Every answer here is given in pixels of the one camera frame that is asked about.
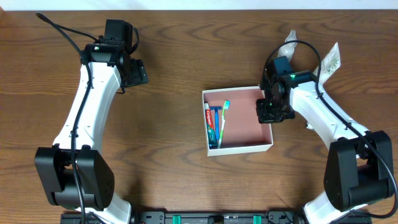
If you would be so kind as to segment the pink cardboard box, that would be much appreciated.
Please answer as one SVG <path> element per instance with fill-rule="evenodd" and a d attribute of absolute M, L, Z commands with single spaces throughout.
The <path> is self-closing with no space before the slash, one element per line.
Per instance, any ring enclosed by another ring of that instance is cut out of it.
<path fill-rule="evenodd" d="M 224 113 L 226 124 L 221 135 L 221 147 L 207 146 L 208 156 L 265 152 L 273 146 L 271 125 L 259 123 L 256 113 L 256 100 L 263 97 L 258 86 L 202 91 L 203 105 L 223 106 L 226 100 L 230 102 Z"/>

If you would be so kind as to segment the green white toothbrush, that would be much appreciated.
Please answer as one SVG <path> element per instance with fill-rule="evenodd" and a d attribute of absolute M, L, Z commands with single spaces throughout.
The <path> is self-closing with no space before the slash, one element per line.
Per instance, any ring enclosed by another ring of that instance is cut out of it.
<path fill-rule="evenodd" d="M 229 106 L 230 106 L 230 101 L 225 100 L 224 104 L 223 104 L 223 108 L 222 108 L 222 113 L 221 113 L 221 130 L 220 130 L 220 138 L 218 140 L 218 149 L 220 149 L 221 145 L 222 145 L 224 126 L 225 126 L 225 122 L 226 122 L 225 111 L 229 110 Z"/>

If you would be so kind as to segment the blue disposable razor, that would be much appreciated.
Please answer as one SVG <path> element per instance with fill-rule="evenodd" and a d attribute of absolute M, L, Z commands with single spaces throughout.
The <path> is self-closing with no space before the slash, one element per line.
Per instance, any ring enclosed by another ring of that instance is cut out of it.
<path fill-rule="evenodd" d="M 211 110 L 213 110 L 215 112 L 215 134 L 216 134 L 216 138 L 219 138 L 220 135 L 220 125 L 219 125 L 219 116 L 218 116 L 218 111 L 222 109 L 222 107 L 220 106 L 211 106 L 210 107 Z"/>

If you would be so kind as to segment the green white toothpaste tube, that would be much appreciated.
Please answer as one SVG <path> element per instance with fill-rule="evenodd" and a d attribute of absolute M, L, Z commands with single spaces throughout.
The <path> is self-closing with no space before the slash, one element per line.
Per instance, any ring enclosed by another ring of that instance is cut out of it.
<path fill-rule="evenodd" d="M 205 119 L 206 119 L 206 130 L 207 130 L 207 135 L 208 135 L 208 144 L 209 148 L 216 147 L 218 145 L 217 140 L 216 140 L 216 134 L 215 134 L 215 127 L 214 127 L 214 122 L 213 118 L 211 115 L 211 109 L 208 103 L 204 103 L 205 107 Z"/>

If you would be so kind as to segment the clear pump bottle blue liquid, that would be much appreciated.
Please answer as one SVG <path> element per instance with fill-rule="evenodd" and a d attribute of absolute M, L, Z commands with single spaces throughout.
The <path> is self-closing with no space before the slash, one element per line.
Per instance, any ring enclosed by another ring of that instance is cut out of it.
<path fill-rule="evenodd" d="M 286 44 L 283 45 L 278 51 L 278 54 L 277 54 L 278 57 L 286 56 L 288 61 L 291 61 L 291 59 L 294 55 L 295 47 L 297 45 L 296 42 L 287 43 L 288 41 L 292 41 L 292 40 L 297 40 L 296 30 L 290 31 L 290 34 L 285 39 Z"/>

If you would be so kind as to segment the white bamboo print lotion tube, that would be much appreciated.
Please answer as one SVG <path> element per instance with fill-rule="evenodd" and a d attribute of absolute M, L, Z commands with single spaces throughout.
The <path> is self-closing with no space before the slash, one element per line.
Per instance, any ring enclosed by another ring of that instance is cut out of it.
<path fill-rule="evenodd" d="M 313 73 L 317 75 L 320 70 L 319 83 L 324 84 L 341 66 L 339 45 L 336 42 L 325 58 L 321 61 L 321 66 L 317 67 Z"/>

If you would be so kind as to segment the green white Dettol soap pack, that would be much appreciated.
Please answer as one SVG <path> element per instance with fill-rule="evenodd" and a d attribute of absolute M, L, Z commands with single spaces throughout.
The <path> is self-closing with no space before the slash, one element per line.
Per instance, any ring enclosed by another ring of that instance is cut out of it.
<path fill-rule="evenodd" d="M 306 123 L 306 128 L 314 131 L 313 126 L 309 122 Z"/>

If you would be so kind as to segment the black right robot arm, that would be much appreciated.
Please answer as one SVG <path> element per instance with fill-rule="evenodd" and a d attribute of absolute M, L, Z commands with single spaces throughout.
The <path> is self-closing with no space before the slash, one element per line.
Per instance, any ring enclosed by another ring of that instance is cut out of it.
<path fill-rule="evenodd" d="M 325 80 L 310 71 L 265 69 L 257 100 L 260 123 L 280 123 L 303 116 L 328 149 L 324 191 L 306 203 L 294 223 L 336 223 L 347 218 L 385 219 L 397 211 L 374 215 L 363 207 L 397 198 L 392 143 L 384 131 L 371 132 L 348 116 L 326 93 Z"/>

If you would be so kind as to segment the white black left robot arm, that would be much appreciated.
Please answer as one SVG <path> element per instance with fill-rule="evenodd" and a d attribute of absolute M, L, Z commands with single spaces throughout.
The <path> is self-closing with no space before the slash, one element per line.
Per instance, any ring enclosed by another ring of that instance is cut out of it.
<path fill-rule="evenodd" d="M 135 47 L 88 44 L 82 51 L 80 84 L 68 118 L 52 147 L 39 147 L 34 163 L 51 205 L 77 210 L 100 223 L 133 223 L 132 205 L 115 191 L 114 174 L 103 159 L 102 138 L 119 88 L 147 83 Z"/>

